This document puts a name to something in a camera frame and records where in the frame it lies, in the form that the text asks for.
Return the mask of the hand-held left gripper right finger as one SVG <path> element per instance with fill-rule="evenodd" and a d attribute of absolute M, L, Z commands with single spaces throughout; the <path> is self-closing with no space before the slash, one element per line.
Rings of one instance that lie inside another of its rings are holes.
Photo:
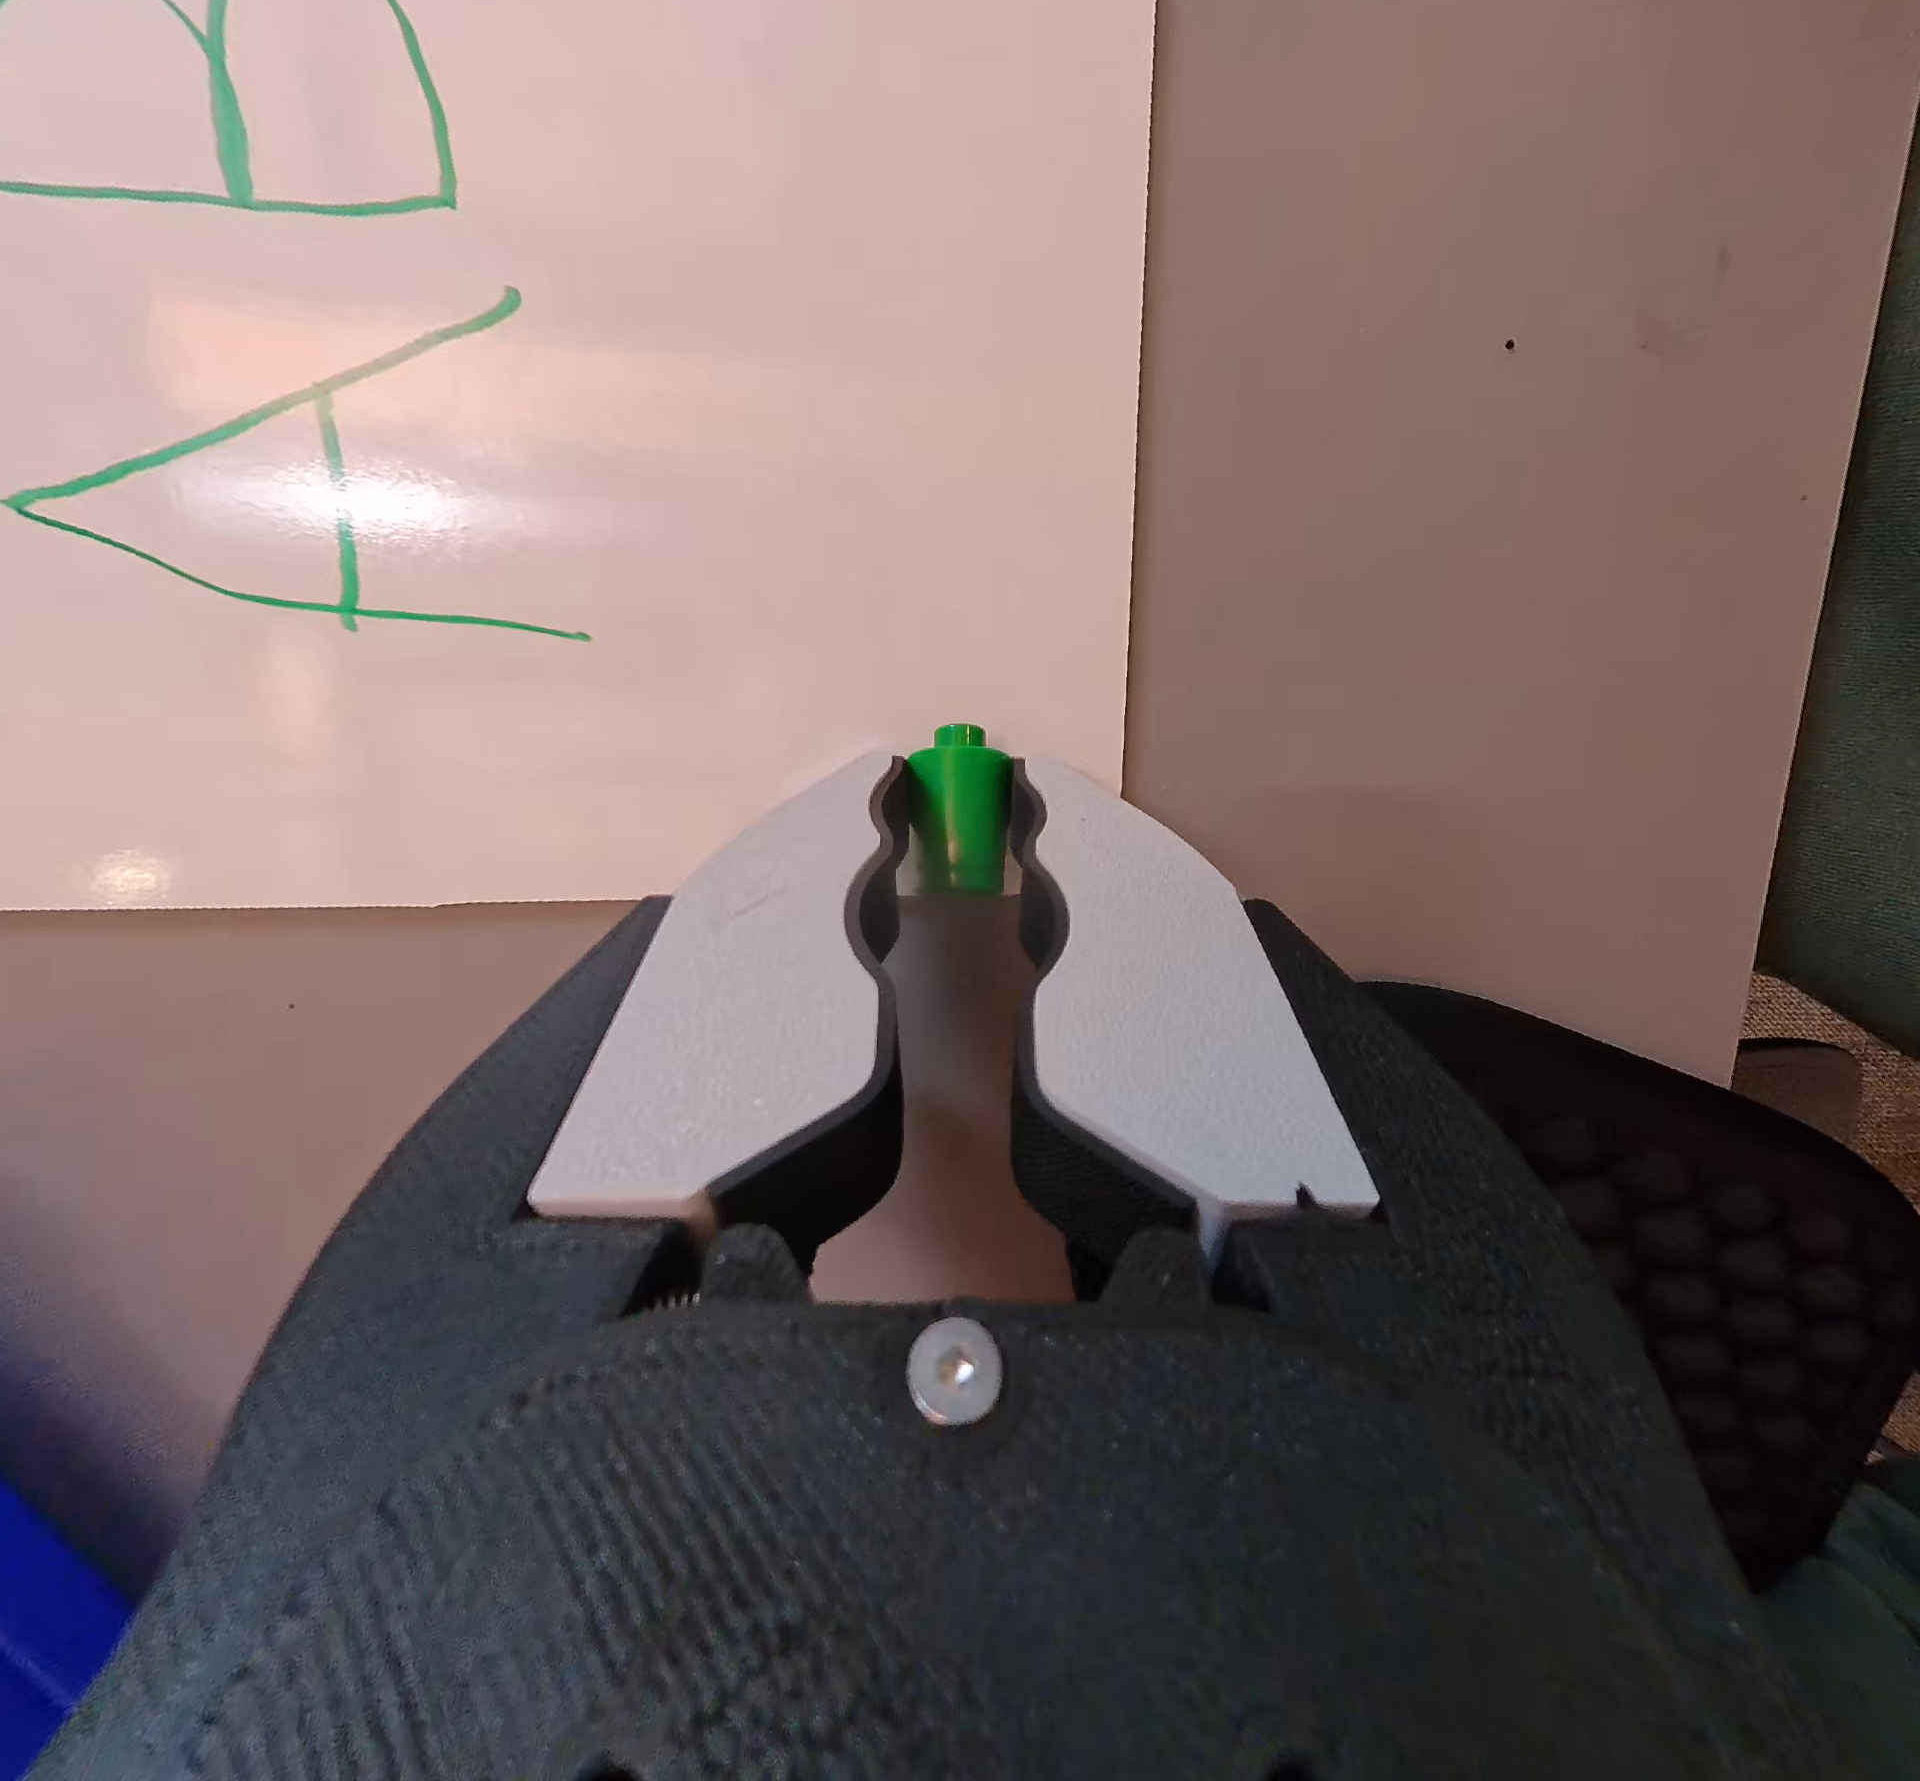
<path fill-rule="evenodd" d="M 1378 1182 L 1236 883 L 1056 757 L 1016 763 L 1010 846 L 1032 966 L 1016 1187 L 1074 1272 L 1146 1229 L 1216 1266 L 1244 1224 L 1370 1218 Z"/>

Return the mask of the green marker cap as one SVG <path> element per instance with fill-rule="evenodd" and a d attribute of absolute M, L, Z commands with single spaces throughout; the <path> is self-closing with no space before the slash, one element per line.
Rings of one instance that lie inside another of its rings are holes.
<path fill-rule="evenodd" d="M 1013 757 L 978 721 L 946 721 L 906 760 L 916 888 L 938 898 L 996 898 L 1010 850 Z"/>

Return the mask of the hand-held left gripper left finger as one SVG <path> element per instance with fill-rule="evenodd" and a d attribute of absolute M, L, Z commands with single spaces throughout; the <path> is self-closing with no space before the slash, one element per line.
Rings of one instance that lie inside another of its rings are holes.
<path fill-rule="evenodd" d="M 906 1144 L 906 760 L 872 750 L 724 840 L 662 910 L 530 1176 L 543 1218 L 775 1229 L 794 1261 L 878 1207 Z"/>

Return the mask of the small white whiteboard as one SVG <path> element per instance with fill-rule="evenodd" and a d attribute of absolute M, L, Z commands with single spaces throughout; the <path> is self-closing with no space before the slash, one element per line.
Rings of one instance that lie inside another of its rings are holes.
<path fill-rule="evenodd" d="M 4 0 L 4 910 L 1117 783 L 1158 0 Z"/>

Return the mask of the person's green sweatshirt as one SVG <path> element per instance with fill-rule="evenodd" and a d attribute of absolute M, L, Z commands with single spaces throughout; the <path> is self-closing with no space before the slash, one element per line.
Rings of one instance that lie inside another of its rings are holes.
<path fill-rule="evenodd" d="M 1916 145 L 1757 940 L 1757 968 L 1916 1059 Z M 1874 1458 L 1774 1591 L 1845 1778 L 1916 1775 L 1916 1440 Z"/>

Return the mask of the blue plastic bin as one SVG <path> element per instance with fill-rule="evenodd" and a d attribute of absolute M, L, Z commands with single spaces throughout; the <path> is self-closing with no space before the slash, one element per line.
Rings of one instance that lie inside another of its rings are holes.
<path fill-rule="evenodd" d="M 62 1730 L 128 1617 L 128 1598 L 4 1482 L 4 1778 Z"/>

